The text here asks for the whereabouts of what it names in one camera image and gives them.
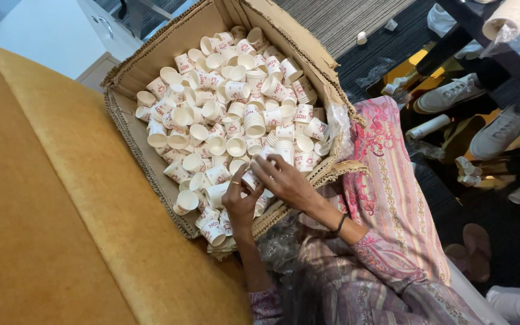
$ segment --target pink patterned garment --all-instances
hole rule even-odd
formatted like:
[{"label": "pink patterned garment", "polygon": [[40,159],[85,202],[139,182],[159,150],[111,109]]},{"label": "pink patterned garment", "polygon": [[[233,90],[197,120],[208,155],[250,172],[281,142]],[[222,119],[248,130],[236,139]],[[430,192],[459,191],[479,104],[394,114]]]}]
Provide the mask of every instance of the pink patterned garment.
[{"label": "pink patterned garment", "polygon": [[[355,107],[367,128],[353,125],[352,159],[370,175],[347,174],[341,186],[319,192],[371,230],[350,247],[308,237],[298,257],[329,279],[322,297],[326,324],[482,324],[448,287],[446,259],[404,148],[396,103],[385,96]],[[250,299],[255,324],[278,320],[275,290]]]}]

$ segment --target cabinet handle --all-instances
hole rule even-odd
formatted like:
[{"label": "cabinet handle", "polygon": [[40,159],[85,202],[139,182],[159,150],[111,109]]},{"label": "cabinet handle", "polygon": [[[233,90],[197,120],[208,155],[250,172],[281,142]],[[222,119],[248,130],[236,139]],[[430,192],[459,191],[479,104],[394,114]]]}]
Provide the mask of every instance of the cabinet handle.
[{"label": "cabinet handle", "polygon": [[112,39],[114,39],[114,31],[112,30],[112,25],[110,25],[110,22],[107,21],[105,18],[100,17],[100,16],[98,16],[97,18],[98,18],[99,20],[101,20],[101,21],[105,21],[105,22],[106,22],[106,24],[107,24],[107,29],[109,29],[109,31],[110,31],[110,37],[111,37]]}]

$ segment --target white cabinet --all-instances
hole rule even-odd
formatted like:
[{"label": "white cabinet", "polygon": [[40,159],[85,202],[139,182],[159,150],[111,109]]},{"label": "white cabinet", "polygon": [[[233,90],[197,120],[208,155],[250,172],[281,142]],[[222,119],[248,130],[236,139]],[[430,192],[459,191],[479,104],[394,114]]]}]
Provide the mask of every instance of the white cabinet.
[{"label": "white cabinet", "polygon": [[97,91],[141,45],[93,0],[22,0],[0,22],[0,48]]}]

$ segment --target black wrist band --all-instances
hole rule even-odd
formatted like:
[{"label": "black wrist band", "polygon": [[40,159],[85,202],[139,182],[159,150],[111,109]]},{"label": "black wrist band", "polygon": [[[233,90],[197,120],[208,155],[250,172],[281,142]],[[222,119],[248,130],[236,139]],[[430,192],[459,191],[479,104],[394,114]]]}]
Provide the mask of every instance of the black wrist band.
[{"label": "black wrist band", "polygon": [[342,228],[342,223],[344,222],[344,218],[346,218],[346,216],[347,216],[347,213],[342,215],[342,219],[340,219],[340,223],[338,224],[338,229],[331,230],[330,231],[331,234],[333,234],[334,236],[338,235],[338,233],[340,232],[340,229]]}]

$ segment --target sleeve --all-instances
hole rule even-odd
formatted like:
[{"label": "sleeve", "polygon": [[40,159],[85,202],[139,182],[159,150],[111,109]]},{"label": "sleeve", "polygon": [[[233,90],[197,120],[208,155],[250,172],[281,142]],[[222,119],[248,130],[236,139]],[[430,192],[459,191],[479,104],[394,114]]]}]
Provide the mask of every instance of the sleeve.
[{"label": "sleeve", "polygon": [[401,295],[415,315],[443,325],[482,324],[453,288],[429,281],[423,270],[373,230],[350,248],[369,271]]},{"label": "sleeve", "polygon": [[282,315],[280,296],[275,287],[263,292],[250,292],[249,298],[254,324],[276,323]]}]

